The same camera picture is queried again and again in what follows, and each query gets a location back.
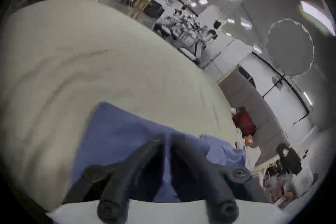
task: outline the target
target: fluorescent light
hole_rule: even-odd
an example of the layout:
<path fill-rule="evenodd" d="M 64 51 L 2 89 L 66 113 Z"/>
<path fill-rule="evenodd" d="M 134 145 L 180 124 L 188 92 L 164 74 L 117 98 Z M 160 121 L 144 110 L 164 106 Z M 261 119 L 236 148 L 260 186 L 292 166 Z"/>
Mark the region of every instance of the fluorescent light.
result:
<path fill-rule="evenodd" d="M 252 28 L 252 25 L 249 22 L 247 22 L 247 21 L 241 21 L 240 25 L 242 27 L 245 27 L 245 28 L 249 28 L 249 29 Z"/>
<path fill-rule="evenodd" d="M 312 102 L 311 99 L 308 97 L 308 95 L 306 94 L 306 92 L 303 92 L 303 95 L 307 98 L 309 104 L 310 104 L 311 106 L 313 106 L 313 102 Z"/>
<path fill-rule="evenodd" d="M 328 30 L 330 31 L 330 33 L 332 33 L 333 36 L 336 36 L 333 24 L 326 15 L 324 15 L 321 11 L 319 11 L 317 8 L 313 7 L 312 5 L 308 4 L 307 2 L 305 1 L 300 1 L 300 2 L 302 5 L 302 9 L 305 13 L 308 13 L 309 15 L 319 20 L 321 23 L 323 23 L 328 28 Z"/>
<path fill-rule="evenodd" d="M 200 3 L 201 5 L 205 5 L 205 4 L 208 3 L 208 1 L 207 1 L 207 0 L 199 0 L 199 3 Z"/>
<path fill-rule="evenodd" d="M 259 53 L 262 53 L 262 52 L 263 52 L 257 45 L 253 45 L 253 49 L 254 49 L 256 52 L 259 52 Z"/>

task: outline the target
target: black object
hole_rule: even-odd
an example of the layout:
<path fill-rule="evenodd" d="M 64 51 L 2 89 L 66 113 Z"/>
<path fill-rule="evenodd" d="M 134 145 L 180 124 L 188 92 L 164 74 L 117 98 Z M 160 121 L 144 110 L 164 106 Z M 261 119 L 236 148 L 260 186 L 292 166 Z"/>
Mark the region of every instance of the black object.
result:
<path fill-rule="evenodd" d="M 289 148 L 286 144 L 279 144 L 276 151 L 280 156 L 280 162 L 284 169 L 297 175 L 301 170 L 301 159 L 294 149 Z"/>
<path fill-rule="evenodd" d="M 215 29 L 218 29 L 221 25 L 222 25 L 221 22 L 219 22 L 218 20 L 215 20 L 215 23 L 213 24 L 213 27 L 214 27 Z"/>
<path fill-rule="evenodd" d="M 253 87 L 255 87 L 255 88 L 257 88 L 256 86 L 255 86 L 255 82 L 254 82 L 254 79 L 253 79 L 253 77 L 243 68 L 243 67 L 239 67 L 238 68 L 238 72 L 240 73 L 240 74 L 242 74 L 251 84 L 252 84 L 252 86 Z"/>
<path fill-rule="evenodd" d="M 161 4 L 158 2 L 152 0 L 145 10 L 143 11 L 147 16 L 153 18 L 153 19 L 158 19 L 161 17 L 162 13 L 164 12 L 164 8 L 162 7 Z"/>
<path fill-rule="evenodd" d="M 125 223 L 129 199 L 151 202 L 162 185 L 164 144 L 163 134 L 158 134 L 122 163 L 90 166 L 62 204 L 100 200 L 100 220 Z M 178 134 L 172 136 L 170 151 L 175 192 L 182 202 L 206 200 L 211 222 L 234 222 L 239 214 L 236 198 L 268 202 L 246 168 L 212 164 Z"/>

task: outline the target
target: blue cloth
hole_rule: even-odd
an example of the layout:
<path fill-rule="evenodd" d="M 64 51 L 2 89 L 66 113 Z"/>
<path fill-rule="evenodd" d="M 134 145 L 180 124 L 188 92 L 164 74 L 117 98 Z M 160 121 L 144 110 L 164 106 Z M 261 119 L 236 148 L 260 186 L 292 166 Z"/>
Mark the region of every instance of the blue cloth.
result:
<path fill-rule="evenodd" d="M 202 135 L 201 140 L 210 147 L 206 155 L 209 162 L 222 166 L 243 166 L 246 163 L 246 152 L 234 148 L 230 143 L 213 136 Z"/>
<path fill-rule="evenodd" d="M 207 155 L 208 159 L 210 157 L 209 160 L 213 163 L 242 163 L 243 159 L 241 162 L 237 161 L 238 153 L 233 151 L 233 147 L 225 141 L 216 139 L 215 142 L 206 139 L 211 138 L 207 136 L 198 139 L 195 136 L 180 133 L 173 128 L 145 120 L 104 102 L 97 106 L 82 143 L 78 147 L 73 163 L 73 184 L 82 177 L 90 165 L 106 166 L 123 162 L 158 133 L 165 134 L 165 158 L 163 184 L 154 198 L 154 202 L 180 202 L 171 185 L 169 148 L 172 134 L 179 134 L 200 154 Z M 217 154 L 217 160 L 214 154 L 218 151 L 216 143 L 225 145 L 223 146 L 225 151 Z M 223 160 L 225 158 L 223 152 L 226 152 L 226 157 L 232 158 L 232 160 Z"/>

